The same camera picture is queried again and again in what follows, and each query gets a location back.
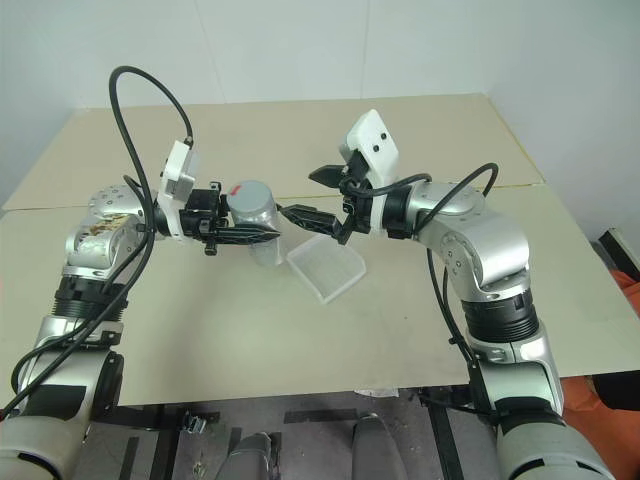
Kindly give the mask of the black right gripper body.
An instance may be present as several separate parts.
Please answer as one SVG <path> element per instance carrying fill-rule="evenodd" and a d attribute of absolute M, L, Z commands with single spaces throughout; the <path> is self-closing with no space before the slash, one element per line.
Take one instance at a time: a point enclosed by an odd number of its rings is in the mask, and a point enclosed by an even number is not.
<path fill-rule="evenodd" d="M 364 156 L 357 150 L 353 151 L 346 164 L 339 189 L 343 194 L 343 211 L 347 214 L 345 226 L 357 233 L 369 234 L 371 231 L 372 199 L 364 195 L 365 190 L 371 189 L 366 179 L 369 166 Z"/>

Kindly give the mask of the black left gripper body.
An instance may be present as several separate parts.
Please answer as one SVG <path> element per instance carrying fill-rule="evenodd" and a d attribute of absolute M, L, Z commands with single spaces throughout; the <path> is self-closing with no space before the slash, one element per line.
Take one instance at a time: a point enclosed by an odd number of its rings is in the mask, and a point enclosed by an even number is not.
<path fill-rule="evenodd" d="M 180 211 L 185 236 L 218 236 L 224 227 L 224 207 L 218 188 L 194 189 Z"/>

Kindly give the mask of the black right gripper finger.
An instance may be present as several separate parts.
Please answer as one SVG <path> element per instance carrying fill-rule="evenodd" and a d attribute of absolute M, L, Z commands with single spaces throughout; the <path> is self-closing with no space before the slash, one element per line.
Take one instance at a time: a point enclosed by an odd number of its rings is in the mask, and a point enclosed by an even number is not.
<path fill-rule="evenodd" d="M 326 235 L 346 245 L 353 232 L 353 216 L 341 222 L 334 214 L 300 204 L 280 207 L 280 213 L 294 225 L 313 233 Z"/>
<path fill-rule="evenodd" d="M 343 188 L 350 181 L 347 165 L 324 165 L 312 171 L 308 178 L 327 188 Z"/>

